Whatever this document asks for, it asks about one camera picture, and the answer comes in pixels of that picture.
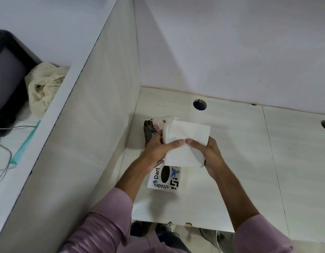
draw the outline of teal object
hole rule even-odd
[[[21,158],[23,157],[23,154],[26,150],[26,148],[28,147],[36,129],[38,128],[40,121],[36,124],[36,127],[34,127],[34,129],[31,131],[31,133],[29,134],[29,136],[27,137],[27,139],[24,141],[24,143],[21,145],[21,147],[18,149],[17,153],[14,155],[14,157],[12,158],[12,160],[10,161],[10,164],[12,165],[17,165],[19,163],[19,161],[21,160]]]

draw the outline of white napkin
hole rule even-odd
[[[163,128],[163,141],[168,144],[174,140],[191,138],[203,145],[207,145],[210,126],[172,120]],[[167,152],[164,158],[165,166],[202,167],[205,163],[203,154],[188,144]]]

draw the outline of blue bird logo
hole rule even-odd
[[[175,177],[176,174],[180,173],[180,170],[175,170],[174,168],[172,168],[172,175],[171,177]]]

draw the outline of person's left hand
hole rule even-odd
[[[143,161],[147,166],[147,172],[150,173],[157,162],[165,156],[165,154],[174,148],[178,148],[179,146],[185,143],[185,140],[179,139],[169,144],[162,144],[162,129],[159,130],[147,144],[146,149],[140,155],[138,160]]]

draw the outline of black device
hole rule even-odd
[[[10,32],[0,30],[0,128],[13,127],[28,99],[24,77],[36,65]],[[0,130],[0,137],[9,132]]]

